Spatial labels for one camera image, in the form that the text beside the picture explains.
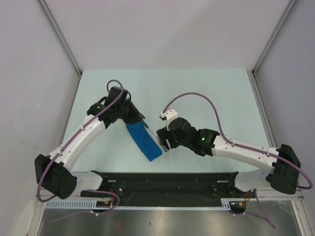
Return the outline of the blue cloth napkin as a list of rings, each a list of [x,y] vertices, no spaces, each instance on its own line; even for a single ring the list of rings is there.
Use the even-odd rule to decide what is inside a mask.
[[[142,122],[126,124],[126,128],[134,142],[149,161],[162,155],[162,150],[155,143]]]

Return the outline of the gold spoon green handle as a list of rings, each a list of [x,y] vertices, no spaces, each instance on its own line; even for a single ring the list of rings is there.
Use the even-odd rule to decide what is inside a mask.
[[[148,124],[145,121],[141,121],[143,123],[143,125],[145,126],[145,128],[147,130],[149,130],[149,132],[152,134],[152,136],[155,138],[155,140],[159,143],[159,138],[158,136],[150,129],[150,127],[148,126]]]

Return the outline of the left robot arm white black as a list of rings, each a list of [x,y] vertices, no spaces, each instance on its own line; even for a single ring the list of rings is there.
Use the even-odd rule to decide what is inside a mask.
[[[89,144],[111,124],[121,119],[125,124],[134,124],[145,119],[131,101],[128,90],[111,87],[109,94],[94,103],[70,138],[45,156],[40,154],[34,161],[37,198],[45,189],[54,197],[66,199],[76,193],[92,190],[97,196],[108,193],[109,185],[96,172],[72,173],[74,164]]]

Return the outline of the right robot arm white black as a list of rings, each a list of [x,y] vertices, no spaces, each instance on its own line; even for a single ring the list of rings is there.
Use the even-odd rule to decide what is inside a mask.
[[[196,129],[184,118],[176,118],[157,130],[157,136],[165,151],[183,146],[200,156],[226,157],[255,166],[255,171],[232,174],[227,185],[232,197],[265,187],[289,195],[296,192],[301,163],[288,145],[264,148],[237,144],[226,141],[217,131]]]

